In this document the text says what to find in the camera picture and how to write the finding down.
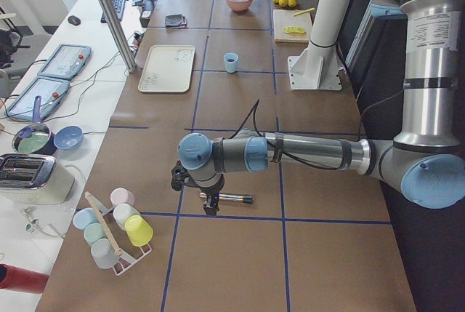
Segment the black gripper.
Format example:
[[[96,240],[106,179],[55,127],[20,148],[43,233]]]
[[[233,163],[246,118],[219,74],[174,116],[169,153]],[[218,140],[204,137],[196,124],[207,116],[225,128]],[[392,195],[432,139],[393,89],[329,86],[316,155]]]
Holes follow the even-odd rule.
[[[225,184],[223,175],[216,176],[211,185],[199,185],[201,192],[206,194],[206,200],[203,203],[204,212],[207,215],[216,215],[219,211],[219,193]]]

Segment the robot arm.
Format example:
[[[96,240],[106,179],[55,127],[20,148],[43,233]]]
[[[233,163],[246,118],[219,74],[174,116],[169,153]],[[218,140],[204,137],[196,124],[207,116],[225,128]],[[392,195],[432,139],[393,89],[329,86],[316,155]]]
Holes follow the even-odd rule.
[[[184,136],[171,186],[200,189],[206,214],[218,212],[228,172],[257,172],[294,161],[323,170],[354,170],[379,179],[407,200],[442,209],[464,197],[464,160],[452,133],[464,0],[372,0],[376,17],[408,20],[403,125],[392,140],[325,139],[239,129],[228,139]]]

